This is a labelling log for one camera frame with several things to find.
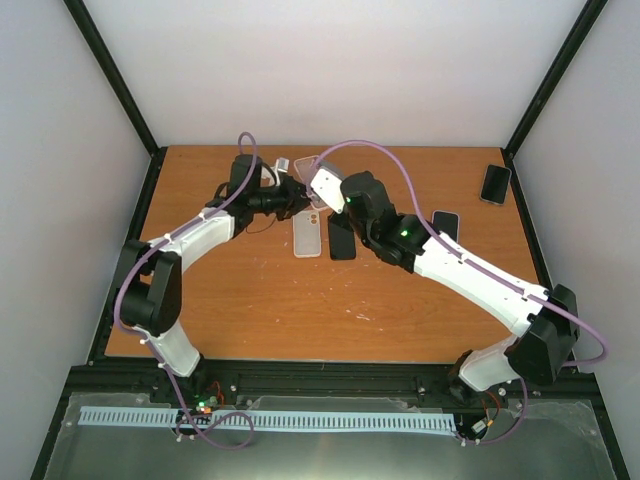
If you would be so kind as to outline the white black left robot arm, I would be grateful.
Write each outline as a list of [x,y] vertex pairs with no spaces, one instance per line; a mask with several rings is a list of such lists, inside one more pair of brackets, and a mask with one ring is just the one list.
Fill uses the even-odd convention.
[[179,320],[183,273],[245,231],[255,215],[283,221],[307,208],[306,187],[288,169],[284,158],[270,167],[258,156],[239,154],[229,180],[193,219],[149,242],[129,240],[121,250],[109,292],[114,324],[138,336],[175,375],[172,388],[186,402],[206,395],[208,378],[197,370],[201,354]]

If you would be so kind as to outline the cream white phone case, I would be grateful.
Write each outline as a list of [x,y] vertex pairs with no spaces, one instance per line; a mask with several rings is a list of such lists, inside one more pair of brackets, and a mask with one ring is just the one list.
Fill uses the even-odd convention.
[[304,210],[293,216],[293,254],[296,258],[315,258],[322,252],[319,214]]

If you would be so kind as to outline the black phone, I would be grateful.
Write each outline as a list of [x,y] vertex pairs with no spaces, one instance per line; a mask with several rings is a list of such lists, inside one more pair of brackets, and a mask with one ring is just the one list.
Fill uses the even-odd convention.
[[348,218],[333,213],[328,217],[329,255],[334,261],[356,258],[355,235]]

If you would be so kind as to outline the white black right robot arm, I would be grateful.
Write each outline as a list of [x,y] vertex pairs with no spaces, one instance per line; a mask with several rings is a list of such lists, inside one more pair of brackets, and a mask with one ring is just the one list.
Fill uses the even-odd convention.
[[347,217],[378,259],[450,288],[508,329],[506,339],[459,357],[448,374],[453,396],[464,400],[518,378],[539,386],[556,381],[580,334],[566,317],[577,312],[570,289],[547,290],[513,277],[416,215],[398,213],[369,171],[341,177],[321,168],[311,188]]

